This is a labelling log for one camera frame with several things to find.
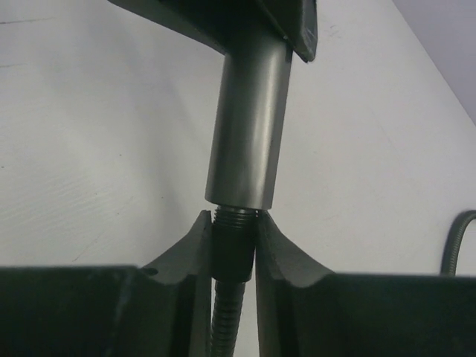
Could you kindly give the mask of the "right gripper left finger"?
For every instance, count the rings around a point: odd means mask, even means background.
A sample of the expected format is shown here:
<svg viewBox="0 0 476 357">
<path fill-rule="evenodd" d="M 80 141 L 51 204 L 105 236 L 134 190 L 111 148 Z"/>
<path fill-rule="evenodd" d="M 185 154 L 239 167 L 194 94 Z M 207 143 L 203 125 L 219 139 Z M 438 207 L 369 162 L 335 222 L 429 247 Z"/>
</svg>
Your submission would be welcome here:
<svg viewBox="0 0 476 357">
<path fill-rule="evenodd" d="M 211 217 L 142 268 L 1 269 L 3 356 L 208 356 Z"/>
</svg>

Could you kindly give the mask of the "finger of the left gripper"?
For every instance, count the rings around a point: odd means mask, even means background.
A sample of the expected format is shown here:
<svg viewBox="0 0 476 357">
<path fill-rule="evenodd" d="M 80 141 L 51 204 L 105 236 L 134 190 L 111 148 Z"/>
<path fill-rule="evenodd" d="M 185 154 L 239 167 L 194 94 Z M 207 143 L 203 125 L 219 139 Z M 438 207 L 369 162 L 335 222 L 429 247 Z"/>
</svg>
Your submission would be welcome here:
<svg viewBox="0 0 476 357">
<path fill-rule="evenodd" d="M 304 61 L 315 59 L 318 44 L 317 2 L 315 0 L 260 1 L 260 7 Z"/>
</svg>

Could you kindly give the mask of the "grey shower head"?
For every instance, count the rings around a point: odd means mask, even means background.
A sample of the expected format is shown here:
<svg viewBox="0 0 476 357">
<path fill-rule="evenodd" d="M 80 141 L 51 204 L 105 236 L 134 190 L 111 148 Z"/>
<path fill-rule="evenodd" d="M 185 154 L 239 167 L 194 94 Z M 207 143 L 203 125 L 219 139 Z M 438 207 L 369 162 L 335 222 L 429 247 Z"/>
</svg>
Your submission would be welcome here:
<svg viewBox="0 0 476 357">
<path fill-rule="evenodd" d="M 293 48 L 260 1 L 115 1 L 224 55 L 205 198 L 224 212 L 272 206 Z"/>
</svg>

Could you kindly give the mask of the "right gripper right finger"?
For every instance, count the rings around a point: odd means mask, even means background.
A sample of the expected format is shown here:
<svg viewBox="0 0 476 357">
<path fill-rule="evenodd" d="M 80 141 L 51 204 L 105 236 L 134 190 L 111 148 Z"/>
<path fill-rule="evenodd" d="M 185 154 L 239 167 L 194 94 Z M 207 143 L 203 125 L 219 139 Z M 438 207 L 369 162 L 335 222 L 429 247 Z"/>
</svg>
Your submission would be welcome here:
<svg viewBox="0 0 476 357">
<path fill-rule="evenodd" d="M 344 274 L 257 221 L 262 356 L 473 356 L 475 280 Z"/>
</svg>

